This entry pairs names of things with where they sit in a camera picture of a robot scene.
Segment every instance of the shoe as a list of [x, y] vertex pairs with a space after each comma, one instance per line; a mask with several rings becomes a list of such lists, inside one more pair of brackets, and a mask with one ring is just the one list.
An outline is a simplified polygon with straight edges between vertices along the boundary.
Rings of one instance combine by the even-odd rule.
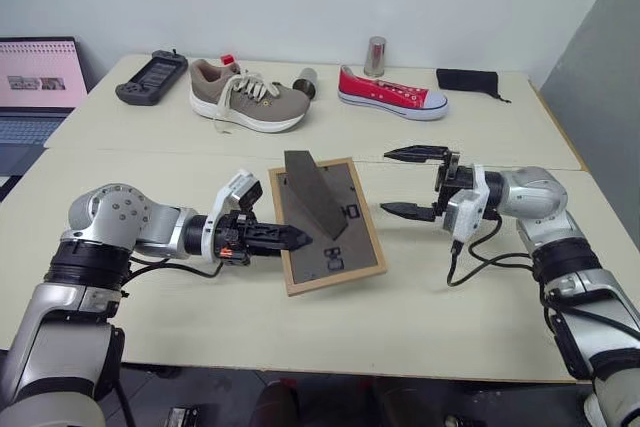
[[302, 120], [309, 98], [274, 85], [260, 74], [241, 72], [238, 64], [216, 67], [196, 60], [189, 67], [193, 110], [210, 119], [233, 122], [258, 132], [281, 132]]
[[440, 92], [363, 79], [345, 65], [340, 68], [338, 96], [348, 104], [375, 107], [411, 120], [440, 119], [449, 112], [449, 102]]

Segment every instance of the laptop keyboard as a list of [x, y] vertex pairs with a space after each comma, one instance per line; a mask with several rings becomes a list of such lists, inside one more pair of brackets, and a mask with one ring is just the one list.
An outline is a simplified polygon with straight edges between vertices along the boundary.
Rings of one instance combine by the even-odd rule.
[[0, 143], [44, 144], [62, 123], [55, 120], [8, 120], [0, 119]]

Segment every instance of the black cable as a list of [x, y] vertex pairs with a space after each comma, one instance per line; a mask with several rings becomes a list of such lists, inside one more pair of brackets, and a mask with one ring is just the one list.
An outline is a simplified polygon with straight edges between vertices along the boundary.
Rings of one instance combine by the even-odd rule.
[[143, 268], [141, 268], [139, 270], [136, 270], [135, 272], [131, 272], [129, 277], [127, 277], [127, 279], [122, 283], [122, 285], [124, 286], [125, 284], [127, 284], [128, 282], [131, 282], [133, 279], [135, 279], [136, 277], [139, 277], [142, 274], [146, 274], [147, 272], [151, 272], [153, 270], [159, 270], [159, 269], [182, 270], [182, 271], [185, 271], [185, 272], [189, 272], [191, 274], [199, 275], [200, 277], [205, 277], [207, 279], [213, 279], [214, 277], [218, 276], [218, 274], [220, 273], [220, 270], [222, 269], [222, 265], [223, 264], [222, 264], [222, 262], [220, 262], [218, 264], [218, 267], [216, 268], [216, 270], [212, 274], [209, 274], [208, 272], [204, 272], [202, 270], [195, 269], [195, 268], [190, 267], [188, 265], [169, 262], [169, 259], [162, 259], [162, 260], [160, 260], [158, 262], [155, 262], [155, 263], [147, 262], [144, 265], [146, 265], [146, 267], [143, 267]]
[[166, 258], [166, 259], [162, 259], [162, 260], [148, 261], [148, 260], [142, 260], [142, 259], [139, 259], [137, 257], [134, 257], [133, 255], [131, 257], [129, 257], [129, 259], [131, 260], [131, 262], [135, 262], [136, 264], [142, 264], [142, 265], [166, 264], [167, 262], [169, 262], [171, 260], [169, 258]]
[[[453, 245], [451, 246], [451, 267], [449, 268], [449, 273], [447, 274], [447, 285], [449, 287], [457, 287], [459, 285], [464, 284], [467, 280], [469, 280], [471, 277], [473, 277], [474, 275], [476, 275], [478, 272], [480, 272], [481, 270], [489, 267], [490, 265], [496, 265], [495, 262], [498, 260], [503, 260], [503, 259], [508, 259], [513, 257], [513, 254], [501, 254], [501, 255], [497, 255], [491, 259], [486, 259], [484, 262], [482, 262], [479, 266], [477, 266], [475, 269], [473, 269], [471, 272], [469, 272], [467, 275], [465, 275], [464, 277], [462, 277], [461, 279], [458, 280], [453, 280], [453, 275], [456, 272], [456, 267], [458, 265], [458, 256], [460, 255], [460, 252], [462, 251], [462, 242], [459, 242], [457, 240], [453, 241]], [[531, 270], [532, 268], [528, 265], [524, 265], [524, 264], [513, 264], [513, 266], [508, 267], [508, 268], [512, 268], [512, 269], [525, 269], [525, 270]]]
[[[467, 251], [469, 252], [469, 254], [471, 255], [471, 257], [479, 260], [480, 262], [489, 262], [491, 265], [495, 265], [496, 267], [516, 267], [516, 268], [523, 268], [523, 269], [527, 269], [533, 272], [533, 268], [530, 265], [527, 264], [518, 264], [518, 263], [508, 263], [508, 262], [491, 262], [491, 260], [493, 259], [487, 259], [485, 257], [483, 257], [482, 255], [478, 254], [474, 249], [479, 246], [480, 244], [483, 244], [485, 242], [487, 242], [489, 239], [493, 238], [502, 228], [502, 216], [500, 214], [498, 214], [497, 212], [495, 212], [495, 220], [496, 220], [496, 226], [493, 228], [493, 230], [491, 232], [489, 232], [487, 235], [485, 235], [484, 237], [479, 238], [478, 240], [476, 240], [475, 242], [472, 242], [471, 244], [469, 244], [469, 247], [467, 248]], [[514, 252], [512, 254], [509, 254], [509, 257], [521, 257], [524, 259], [530, 259], [531, 256], [529, 254], [525, 254], [525, 253], [517, 253]]]
[[624, 332], [628, 336], [633, 337], [635, 340], [640, 341], [640, 332], [638, 332], [632, 327], [629, 327], [628, 325], [623, 324], [622, 322], [618, 322], [617, 320], [613, 320], [599, 314], [594, 314], [593, 312], [589, 312], [587, 310], [577, 309], [575, 307], [571, 307], [568, 305], [556, 304], [555, 302], [550, 302], [549, 300], [544, 298], [544, 296], [542, 299], [542, 305], [543, 307], [547, 309], [555, 310], [556, 312], [575, 315], [576, 317], [583, 317], [585, 319], [600, 322], [602, 324], [608, 325], [609, 327], [613, 327], [614, 329], [620, 330], [621, 332]]
[[118, 396], [118, 400], [120, 401], [120, 406], [122, 407], [122, 413], [124, 414], [124, 420], [127, 424], [127, 427], [136, 427], [136, 421], [133, 418], [133, 413], [131, 412], [131, 406], [129, 405], [129, 400], [127, 399], [127, 395], [124, 393], [124, 389], [122, 388], [122, 384], [120, 383], [120, 379], [118, 379], [115, 383], [116, 395]]
[[544, 284], [540, 282], [540, 304], [544, 309], [542, 310], [542, 315], [544, 316], [544, 322], [547, 324], [547, 327], [551, 332], [553, 332], [553, 327], [551, 326], [551, 319], [549, 318], [549, 307], [545, 306], [545, 298], [544, 298]]

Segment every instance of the laptop screen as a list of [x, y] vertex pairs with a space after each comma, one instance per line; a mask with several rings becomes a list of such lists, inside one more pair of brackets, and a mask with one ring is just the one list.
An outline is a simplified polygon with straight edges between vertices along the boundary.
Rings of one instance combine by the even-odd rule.
[[73, 38], [0, 38], [0, 108], [68, 109], [86, 96]]

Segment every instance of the white table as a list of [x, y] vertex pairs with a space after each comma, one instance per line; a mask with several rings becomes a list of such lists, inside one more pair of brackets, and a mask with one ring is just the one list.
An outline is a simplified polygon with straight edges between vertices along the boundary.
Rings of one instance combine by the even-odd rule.
[[[119, 181], [151, 199], [208, 212], [239, 167], [265, 191], [256, 205], [274, 220], [267, 169], [282, 160], [204, 154], [56, 149], [45, 152], [0, 205], [0, 348], [8, 348], [82, 193]], [[435, 167], [358, 163], [386, 256], [385, 275], [289, 298], [279, 259], [254, 258], [214, 280], [154, 272], [133, 281], [113, 322], [129, 362], [465, 379], [569, 381], [546, 330], [538, 287], [523, 271], [488, 269], [456, 289], [445, 283], [450, 236], [433, 224], [386, 214], [380, 202], [435, 199]], [[591, 176], [554, 175], [602, 264], [640, 304], [640, 256]], [[522, 251], [507, 220], [488, 254]], [[201, 260], [189, 263], [205, 267]], [[459, 272], [473, 264], [460, 259]]]
[[[46, 147], [212, 153], [279, 159], [284, 150], [310, 150], [316, 158], [351, 156], [356, 161], [383, 161], [388, 150], [412, 144], [446, 145], [468, 162], [492, 166], [540, 165], [580, 169], [580, 164], [540, 103], [524, 74], [500, 74], [506, 104], [479, 93], [447, 91], [451, 111], [444, 119], [415, 122], [367, 107], [342, 103], [337, 96], [339, 66], [312, 65], [318, 72], [316, 100], [304, 121], [279, 134], [253, 132], [195, 114], [189, 104], [185, 74], [156, 106], [127, 105], [116, 97], [116, 85], [129, 80], [148, 55], [124, 57], [93, 89], [84, 104], [61, 125]], [[302, 64], [241, 62], [268, 80], [291, 85]], [[389, 68], [387, 80], [437, 89], [435, 71]]]

